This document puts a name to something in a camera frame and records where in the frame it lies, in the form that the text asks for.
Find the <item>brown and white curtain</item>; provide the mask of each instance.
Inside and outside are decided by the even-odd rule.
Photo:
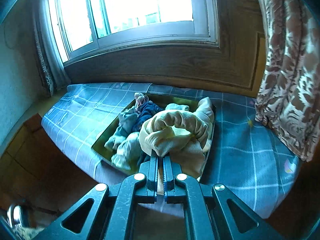
[[[320,137],[320,28],[302,0],[259,3],[267,61],[256,120],[310,161]]]

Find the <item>blue plaid tablecloth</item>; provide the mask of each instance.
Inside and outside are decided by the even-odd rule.
[[[44,116],[42,126],[58,148],[89,176],[108,185],[120,183],[126,175],[105,163],[91,146],[98,133],[134,99],[135,92],[212,100],[217,107],[214,151],[201,183],[225,184],[262,218],[269,217],[291,189],[302,162],[273,132],[254,121],[253,98],[154,84],[70,85]]]

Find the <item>navy blue cloth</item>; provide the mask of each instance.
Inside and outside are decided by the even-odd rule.
[[[157,106],[154,102],[151,100],[144,103],[143,105],[137,107],[138,112],[138,119],[136,123],[132,127],[132,132],[140,132],[142,124],[153,117],[155,114],[159,113],[160,111],[163,111],[164,109]]]

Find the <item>box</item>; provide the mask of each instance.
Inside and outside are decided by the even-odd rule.
[[[194,112],[194,111],[196,111],[196,109],[198,107],[198,101],[194,101],[194,100],[177,98],[177,97],[166,96],[166,95],[156,95],[156,94],[145,94],[145,95],[147,95],[149,97],[149,100],[153,101],[155,104],[157,104],[161,108],[165,108],[170,103],[176,103],[178,105],[187,105],[190,108],[190,112]],[[129,105],[127,105],[124,110],[129,109],[134,105],[135,105],[135,99]],[[216,107],[212,106],[212,110],[213,110],[214,116],[215,116],[216,115]],[[103,160],[106,163],[110,164],[111,166],[112,166],[111,157],[113,156],[113,152],[107,150],[104,147],[104,145],[108,141],[108,139],[114,134],[118,125],[119,125],[119,118],[116,117],[111,122],[111,124],[105,129],[105,131],[99,136],[99,138],[95,141],[95,143],[92,145],[92,149],[95,152],[97,152],[99,155],[101,155],[103,157]],[[213,131],[212,131],[211,139],[213,139],[215,120],[212,125],[213,125]],[[204,165],[202,167],[202,171],[204,170],[204,167],[207,163],[209,153],[210,153],[210,149],[206,154],[206,158],[205,158]],[[113,167],[116,168],[117,170],[122,171],[123,173],[125,173],[127,175],[132,175],[134,173],[137,173],[139,170],[139,168],[136,166],[135,163],[130,163],[130,167],[131,167],[130,171],[122,170],[122,169],[115,167],[115,166],[113,166]]]

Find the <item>white window frame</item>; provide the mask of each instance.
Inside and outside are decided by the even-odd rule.
[[[195,41],[197,45],[205,44],[206,46],[215,47],[219,45],[216,0],[191,0],[193,21],[154,23],[119,31],[101,38],[97,37],[90,0],[86,0],[93,42],[71,51],[63,26],[60,0],[55,1],[61,36],[69,58],[69,60],[64,63],[65,66],[93,55],[132,46],[168,45],[177,44],[177,42],[188,43]],[[103,14],[108,21],[104,2]],[[107,28],[107,32],[110,33],[110,27],[107,26]]]

